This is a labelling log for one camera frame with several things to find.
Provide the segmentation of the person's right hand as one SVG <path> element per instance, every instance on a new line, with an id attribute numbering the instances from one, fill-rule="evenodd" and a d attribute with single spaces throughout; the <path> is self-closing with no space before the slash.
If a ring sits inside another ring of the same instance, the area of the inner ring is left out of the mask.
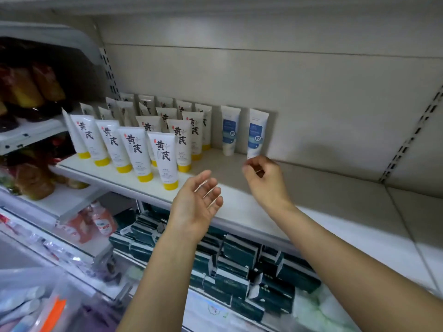
<path id="1" fill-rule="evenodd" d="M 287 192 L 282 170 L 276 162 L 272 176 L 246 180 L 255 200 L 273 220 L 296 209 Z"/>

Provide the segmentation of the person's left hand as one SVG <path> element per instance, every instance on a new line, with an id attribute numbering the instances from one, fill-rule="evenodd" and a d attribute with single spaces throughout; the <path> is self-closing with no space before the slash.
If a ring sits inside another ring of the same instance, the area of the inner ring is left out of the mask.
<path id="1" fill-rule="evenodd" d="M 222 205 L 204 204 L 204 196 L 215 186 L 218 186 L 218 180 L 212 177 L 212 174 L 211 178 L 198 189 L 189 189 L 189 179 L 187 179 L 173 200 L 166 228 L 167 234 L 197 245 L 224 203 L 222 198 Z"/>

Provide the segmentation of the person's left forearm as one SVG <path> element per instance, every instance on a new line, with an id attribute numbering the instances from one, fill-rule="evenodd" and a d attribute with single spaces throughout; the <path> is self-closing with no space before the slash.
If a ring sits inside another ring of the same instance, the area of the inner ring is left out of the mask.
<path id="1" fill-rule="evenodd" d="M 181 332 L 197 244 L 209 223 L 168 224 L 116 332 Z"/>

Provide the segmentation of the person's right forearm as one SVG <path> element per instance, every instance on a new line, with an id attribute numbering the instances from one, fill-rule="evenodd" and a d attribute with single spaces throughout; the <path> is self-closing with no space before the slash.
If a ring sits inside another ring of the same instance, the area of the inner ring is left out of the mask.
<path id="1" fill-rule="evenodd" d="M 329 232 L 291 203 L 269 216 L 362 332 L 443 332 L 443 300 Z"/>

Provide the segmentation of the white tube with blue label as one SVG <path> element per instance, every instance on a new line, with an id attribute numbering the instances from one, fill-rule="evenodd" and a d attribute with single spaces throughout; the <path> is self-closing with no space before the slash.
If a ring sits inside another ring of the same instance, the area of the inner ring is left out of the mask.
<path id="1" fill-rule="evenodd" d="M 222 150 L 225 156 L 235 152 L 241 109 L 221 106 L 222 113 Z"/>
<path id="2" fill-rule="evenodd" d="M 269 113 L 250 109 L 247 159 L 257 157 L 261 154 L 268 118 Z"/>

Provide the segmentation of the group of yellow-capped white tubes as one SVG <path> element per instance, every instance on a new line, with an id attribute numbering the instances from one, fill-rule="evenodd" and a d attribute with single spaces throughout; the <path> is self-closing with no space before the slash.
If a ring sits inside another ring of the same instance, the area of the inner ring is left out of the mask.
<path id="1" fill-rule="evenodd" d="M 145 194 L 176 194 L 193 174 L 180 173 L 178 166 L 178 135 L 147 132 L 144 127 L 115 127 L 114 122 L 97 120 L 100 135 L 111 130 L 117 143 L 130 159 L 132 170 L 120 173 L 114 164 L 97 166 L 92 159 L 71 156 L 57 164 L 69 177 L 80 177 L 90 184 L 100 182 L 131 189 Z"/>

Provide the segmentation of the pile of dark green boxes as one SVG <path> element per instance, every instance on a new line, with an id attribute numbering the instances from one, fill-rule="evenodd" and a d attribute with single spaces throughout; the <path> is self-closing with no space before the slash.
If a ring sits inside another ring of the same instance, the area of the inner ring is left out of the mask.
<path id="1" fill-rule="evenodd" d="M 147 265 L 166 229 L 170 212 L 143 204 L 143 212 L 115 216 L 112 247 Z M 209 226 L 197 244 L 190 286 L 259 323 L 293 310 L 297 292 L 310 295 L 322 282 L 307 261 L 297 256 Z"/>

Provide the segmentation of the pink liquid bottle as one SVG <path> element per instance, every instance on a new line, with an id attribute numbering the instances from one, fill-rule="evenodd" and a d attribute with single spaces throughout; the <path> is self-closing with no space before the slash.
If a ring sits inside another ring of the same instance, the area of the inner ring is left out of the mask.
<path id="1" fill-rule="evenodd" d="M 110 237 L 117 230 L 117 222 L 112 214 L 101 205 L 99 201 L 91 203 L 91 218 L 98 231 L 106 237 Z"/>

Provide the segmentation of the slotted metal shelf upright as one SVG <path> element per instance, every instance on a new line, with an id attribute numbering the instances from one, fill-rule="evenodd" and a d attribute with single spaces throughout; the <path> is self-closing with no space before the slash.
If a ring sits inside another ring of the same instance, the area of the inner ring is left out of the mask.
<path id="1" fill-rule="evenodd" d="M 427 121 L 429 120 L 430 117 L 432 117 L 434 111 L 440 105 L 442 99 L 443 99 L 443 84 L 437 90 L 432 100 L 430 101 L 429 105 L 426 106 L 424 112 L 418 119 L 418 122 L 413 127 L 412 132 L 409 134 L 409 136 L 407 136 L 407 138 L 403 141 L 400 148 L 396 151 L 394 157 L 389 162 L 382 175 L 379 177 L 378 183 L 380 184 L 387 183 L 392 172 L 396 169 L 396 167 L 398 167 L 398 164 L 400 163 L 402 158 L 405 156 L 407 151 L 412 147 L 413 142 L 418 138 L 419 133 L 424 129 Z"/>
<path id="2" fill-rule="evenodd" d="M 110 97 L 113 98 L 114 100 L 120 100 L 121 99 L 120 92 L 119 92 L 119 89 L 118 89 L 118 86 L 117 86 L 117 83 L 116 83 L 116 80 L 114 77 L 114 72 L 113 72 L 112 67 L 110 65 L 110 61 L 109 61 L 106 49 L 103 47 L 100 47 L 99 51 L 100 51 L 102 62 L 104 64 L 108 87 L 111 92 Z"/>

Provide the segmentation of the pale green soft packets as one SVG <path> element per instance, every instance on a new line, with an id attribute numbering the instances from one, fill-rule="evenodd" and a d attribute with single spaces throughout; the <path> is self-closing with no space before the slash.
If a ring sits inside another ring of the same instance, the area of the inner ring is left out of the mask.
<path id="1" fill-rule="evenodd" d="M 314 332 L 362 332 L 324 283 L 312 293 L 296 288 L 292 316 Z"/>

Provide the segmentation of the brown snack bags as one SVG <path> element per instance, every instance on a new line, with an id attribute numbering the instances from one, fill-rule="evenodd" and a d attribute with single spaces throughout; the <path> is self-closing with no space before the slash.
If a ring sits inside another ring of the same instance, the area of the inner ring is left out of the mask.
<path id="1" fill-rule="evenodd" d="M 71 138 L 68 132 L 64 132 L 0 155 L 0 185 L 12 195 L 25 196 L 33 201 L 54 193 L 58 184 L 71 189 L 86 189 L 89 184 L 50 170 L 75 154 Z"/>

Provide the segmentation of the white side shelf board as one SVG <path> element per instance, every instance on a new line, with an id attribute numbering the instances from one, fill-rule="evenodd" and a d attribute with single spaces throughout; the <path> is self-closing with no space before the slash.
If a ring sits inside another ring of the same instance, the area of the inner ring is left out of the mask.
<path id="1" fill-rule="evenodd" d="M 18 122 L 17 128 L 0 133 L 0 155 L 67 131 L 63 116 L 42 122 L 28 122 L 25 119 L 18 119 Z"/>

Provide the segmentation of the pile of white toothpaste tubes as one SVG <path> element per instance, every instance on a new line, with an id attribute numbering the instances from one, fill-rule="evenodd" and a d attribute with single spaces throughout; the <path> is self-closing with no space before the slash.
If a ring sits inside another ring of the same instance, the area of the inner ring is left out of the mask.
<path id="1" fill-rule="evenodd" d="M 0 332 L 64 332 L 68 298 L 51 285 L 0 290 Z"/>

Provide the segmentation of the clear shelf price rail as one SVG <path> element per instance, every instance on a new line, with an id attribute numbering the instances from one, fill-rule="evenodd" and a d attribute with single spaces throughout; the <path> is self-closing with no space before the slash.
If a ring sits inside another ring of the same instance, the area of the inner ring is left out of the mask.
<path id="1" fill-rule="evenodd" d="M 100 234 L 86 243 L 71 242 L 58 227 L 47 230 L 1 207 L 0 232 L 63 268 L 91 295 L 119 302 L 132 288 L 123 267 L 113 257 L 109 240 Z"/>

